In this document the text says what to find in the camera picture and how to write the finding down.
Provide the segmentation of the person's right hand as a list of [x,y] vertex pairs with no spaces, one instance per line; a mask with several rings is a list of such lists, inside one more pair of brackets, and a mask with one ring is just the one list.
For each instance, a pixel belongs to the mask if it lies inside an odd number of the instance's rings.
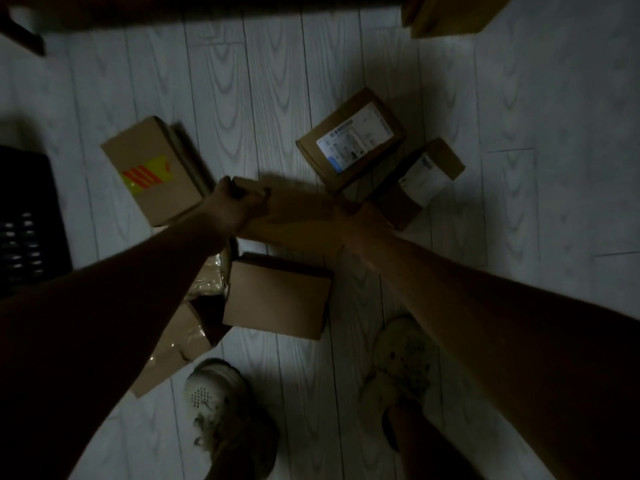
[[360,211],[348,223],[342,226],[335,224],[344,247],[363,260],[368,259],[380,243],[392,242],[397,237],[379,209],[370,201],[362,203]]

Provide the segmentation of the person's left hand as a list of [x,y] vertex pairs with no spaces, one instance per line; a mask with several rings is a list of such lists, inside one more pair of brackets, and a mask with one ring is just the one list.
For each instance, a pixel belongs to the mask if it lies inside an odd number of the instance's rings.
[[238,236],[240,232],[256,218],[263,217],[268,211],[254,209],[254,204],[241,201],[231,193],[231,177],[222,177],[211,195],[206,197],[196,212],[223,237]]

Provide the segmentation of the plain brown cardboard box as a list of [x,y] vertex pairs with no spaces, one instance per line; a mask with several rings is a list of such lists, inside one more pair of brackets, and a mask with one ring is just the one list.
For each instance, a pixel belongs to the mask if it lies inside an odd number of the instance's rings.
[[284,180],[233,177],[238,193],[260,193],[266,203],[238,234],[241,239],[327,257],[337,256],[343,241],[335,222],[338,201]]

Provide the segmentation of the person's right forearm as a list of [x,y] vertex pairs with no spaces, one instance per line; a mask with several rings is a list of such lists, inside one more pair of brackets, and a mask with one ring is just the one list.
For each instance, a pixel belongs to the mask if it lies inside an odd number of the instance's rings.
[[556,480],[640,480],[640,320],[461,266],[386,228],[343,234]]

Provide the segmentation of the person's left forearm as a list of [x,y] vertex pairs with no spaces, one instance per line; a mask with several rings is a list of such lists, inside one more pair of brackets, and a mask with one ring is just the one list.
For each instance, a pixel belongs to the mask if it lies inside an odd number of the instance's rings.
[[0,302],[0,480],[65,480],[233,233],[204,212]]

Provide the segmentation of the cardboard box with large white label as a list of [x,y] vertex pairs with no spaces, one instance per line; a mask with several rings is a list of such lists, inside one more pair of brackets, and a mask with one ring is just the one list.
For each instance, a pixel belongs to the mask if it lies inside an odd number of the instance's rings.
[[335,195],[393,154],[405,138],[406,130],[382,99],[363,88],[296,146],[325,190]]

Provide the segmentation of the cardboard box with small white label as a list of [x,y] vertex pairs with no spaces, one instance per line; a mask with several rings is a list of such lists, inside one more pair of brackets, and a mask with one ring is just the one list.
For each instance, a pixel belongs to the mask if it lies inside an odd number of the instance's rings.
[[403,231],[466,166],[441,137],[405,156],[365,201],[371,201],[396,230]]

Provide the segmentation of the cardboard box with yellow sticker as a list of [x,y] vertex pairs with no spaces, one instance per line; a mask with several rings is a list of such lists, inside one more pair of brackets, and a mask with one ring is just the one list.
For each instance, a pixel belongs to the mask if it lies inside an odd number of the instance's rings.
[[100,147],[151,227],[171,224],[213,190],[212,176],[188,136],[157,116]]

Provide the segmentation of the flat plain cardboard box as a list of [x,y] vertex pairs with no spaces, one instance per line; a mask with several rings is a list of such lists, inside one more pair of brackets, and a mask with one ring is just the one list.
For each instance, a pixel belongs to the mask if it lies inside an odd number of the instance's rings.
[[319,341],[332,282],[324,267],[244,254],[230,267],[222,323]]

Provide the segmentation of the person's right white shoe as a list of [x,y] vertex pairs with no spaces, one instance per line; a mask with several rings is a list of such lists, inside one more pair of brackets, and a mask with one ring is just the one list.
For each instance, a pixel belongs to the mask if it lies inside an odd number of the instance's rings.
[[359,395],[360,423],[368,435],[397,449],[395,434],[386,425],[387,411],[401,401],[423,409],[435,360],[435,343],[411,315],[396,317],[382,328],[372,348],[371,371]]

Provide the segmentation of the person's white shoe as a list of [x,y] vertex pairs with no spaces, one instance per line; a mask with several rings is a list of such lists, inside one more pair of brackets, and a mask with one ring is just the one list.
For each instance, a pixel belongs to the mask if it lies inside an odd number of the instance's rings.
[[435,360],[435,343],[411,315],[396,317],[382,328],[372,348],[371,371],[359,395],[360,423],[368,435],[397,449],[395,434],[386,425],[387,411],[401,401],[423,409]]
[[196,429],[194,444],[209,456],[235,442],[249,428],[278,428],[249,382],[219,358],[199,363],[188,376],[184,396]]

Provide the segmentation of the taped crumpled cardboard box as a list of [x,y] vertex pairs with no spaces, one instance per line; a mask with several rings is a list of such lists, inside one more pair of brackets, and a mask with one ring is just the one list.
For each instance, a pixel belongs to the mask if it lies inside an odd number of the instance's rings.
[[184,300],[164,329],[130,391],[140,399],[166,379],[212,350],[226,335],[223,315],[230,279],[229,243],[206,259]]

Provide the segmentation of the person's left white shoe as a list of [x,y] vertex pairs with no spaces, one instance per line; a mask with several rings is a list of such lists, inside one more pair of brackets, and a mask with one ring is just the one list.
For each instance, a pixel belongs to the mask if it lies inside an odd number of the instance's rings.
[[188,376],[184,396],[196,429],[194,444],[209,456],[235,442],[249,428],[278,428],[249,382],[219,358],[199,363]]

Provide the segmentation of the black plastic crate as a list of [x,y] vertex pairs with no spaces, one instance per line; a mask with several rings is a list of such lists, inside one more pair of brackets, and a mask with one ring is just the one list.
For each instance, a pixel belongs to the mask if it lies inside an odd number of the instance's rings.
[[48,157],[0,145],[0,299],[72,271]]

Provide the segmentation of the person's right leg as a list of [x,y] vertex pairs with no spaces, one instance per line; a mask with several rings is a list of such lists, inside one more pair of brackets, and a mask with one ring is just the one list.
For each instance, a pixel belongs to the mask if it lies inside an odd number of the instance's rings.
[[406,480],[485,480],[417,402],[401,398],[386,408],[381,427],[389,446],[399,454]]

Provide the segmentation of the person's leg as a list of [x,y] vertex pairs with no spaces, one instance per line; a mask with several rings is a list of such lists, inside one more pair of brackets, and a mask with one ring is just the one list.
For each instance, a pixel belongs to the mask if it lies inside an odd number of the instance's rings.
[[276,464],[278,428],[249,428],[213,456],[204,480],[267,480]]
[[417,402],[401,398],[386,408],[381,427],[389,446],[399,454],[406,480],[485,480]]

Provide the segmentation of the person's left leg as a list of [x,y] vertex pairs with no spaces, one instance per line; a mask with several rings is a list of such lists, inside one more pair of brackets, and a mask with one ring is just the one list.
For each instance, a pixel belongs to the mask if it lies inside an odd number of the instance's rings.
[[204,480],[267,480],[276,464],[278,428],[249,428],[213,456]]

